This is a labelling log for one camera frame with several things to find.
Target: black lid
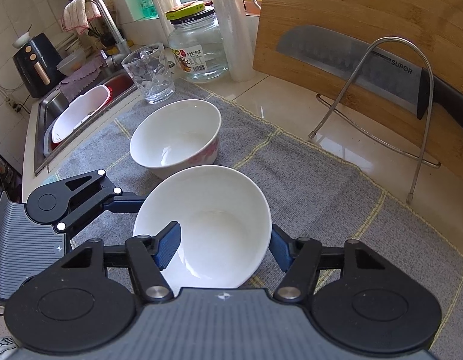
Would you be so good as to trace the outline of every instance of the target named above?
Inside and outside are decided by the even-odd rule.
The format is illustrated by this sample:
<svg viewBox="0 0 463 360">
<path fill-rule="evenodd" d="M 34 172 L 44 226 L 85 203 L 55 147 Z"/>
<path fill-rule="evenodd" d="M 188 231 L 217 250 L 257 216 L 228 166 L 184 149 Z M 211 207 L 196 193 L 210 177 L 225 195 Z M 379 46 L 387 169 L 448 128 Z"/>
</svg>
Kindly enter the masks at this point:
<svg viewBox="0 0 463 360">
<path fill-rule="evenodd" d="M 194 13 L 193 15 L 182 17 L 181 19 L 170 20 L 170 23 L 171 24 L 185 24 L 191 21 L 203 19 L 204 17 L 213 15 L 214 13 L 215 13 L 214 7 L 205 7 L 204 11 Z"/>
</svg>

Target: barcode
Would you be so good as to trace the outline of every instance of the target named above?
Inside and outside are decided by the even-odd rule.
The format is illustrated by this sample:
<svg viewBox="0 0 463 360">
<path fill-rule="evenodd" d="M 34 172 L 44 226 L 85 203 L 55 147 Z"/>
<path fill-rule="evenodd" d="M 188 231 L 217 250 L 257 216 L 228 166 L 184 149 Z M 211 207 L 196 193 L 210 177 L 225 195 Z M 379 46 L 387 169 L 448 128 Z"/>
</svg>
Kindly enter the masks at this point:
<svg viewBox="0 0 463 360">
<path fill-rule="evenodd" d="M 198 66 L 192 66 L 192 67 L 193 67 L 193 71 L 204 71 L 204 70 L 206 70 L 205 66 L 201 65 L 201 64 L 199 64 Z"/>
</svg>

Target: black knife handle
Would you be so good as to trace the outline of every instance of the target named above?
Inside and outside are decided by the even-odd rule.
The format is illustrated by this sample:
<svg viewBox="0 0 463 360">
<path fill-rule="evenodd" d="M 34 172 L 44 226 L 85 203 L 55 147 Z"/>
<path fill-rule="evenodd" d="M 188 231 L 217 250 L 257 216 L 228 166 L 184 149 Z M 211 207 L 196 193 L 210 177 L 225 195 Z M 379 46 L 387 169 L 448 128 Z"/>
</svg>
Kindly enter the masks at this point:
<svg viewBox="0 0 463 360">
<path fill-rule="evenodd" d="M 433 92 L 433 102 L 442 105 L 448 114 L 453 117 L 457 123 L 463 127 L 463 93 L 457 91 L 451 85 L 443 81 L 441 78 L 433 75 L 435 81 L 435 89 Z M 428 97 L 430 94 L 430 78 L 428 71 L 422 68 L 420 77 L 420 90 L 418 93 L 418 104 L 416 117 L 422 119 L 428 109 Z"/>
</svg>

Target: jar lid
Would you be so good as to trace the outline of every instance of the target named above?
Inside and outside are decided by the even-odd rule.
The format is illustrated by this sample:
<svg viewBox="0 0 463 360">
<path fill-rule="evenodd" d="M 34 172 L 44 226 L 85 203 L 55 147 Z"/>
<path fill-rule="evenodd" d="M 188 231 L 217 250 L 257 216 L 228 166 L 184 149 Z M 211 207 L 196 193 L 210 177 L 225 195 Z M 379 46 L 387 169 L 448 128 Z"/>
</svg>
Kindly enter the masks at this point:
<svg viewBox="0 0 463 360">
<path fill-rule="evenodd" d="M 168 12 L 165 12 L 165 16 L 168 20 L 178 20 L 204 10 L 205 3 L 203 1 L 190 1 L 189 3 L 184 3 L 170 9 Z"/>
<path fill-rule="evenodd" d="M 170 20 L 171 24 L 184 24 L 189 23 L 191 21 L 200 20 L 204 17 L 213 15 L 215 13 L 214 7 L 205 7 L 205 10 L 202 12 L 195 13 L 193 15 L 182 17 L 181 19 Z"/>
</svg>

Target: glass jar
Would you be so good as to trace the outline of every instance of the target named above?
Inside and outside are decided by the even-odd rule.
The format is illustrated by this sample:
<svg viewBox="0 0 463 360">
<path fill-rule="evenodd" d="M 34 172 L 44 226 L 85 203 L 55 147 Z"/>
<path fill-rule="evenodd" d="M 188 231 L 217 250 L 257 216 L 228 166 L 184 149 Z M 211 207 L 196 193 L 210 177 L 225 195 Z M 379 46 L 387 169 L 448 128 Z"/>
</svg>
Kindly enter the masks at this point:
<svg viewBox="0 0 463 360">
<path fill-rule="evenodd" d="M 204 83 L 228 70 L 213 7 L 170 22 L 175 29 L 168 36 L 168 44 L 188 81 Z"/>
</svg>

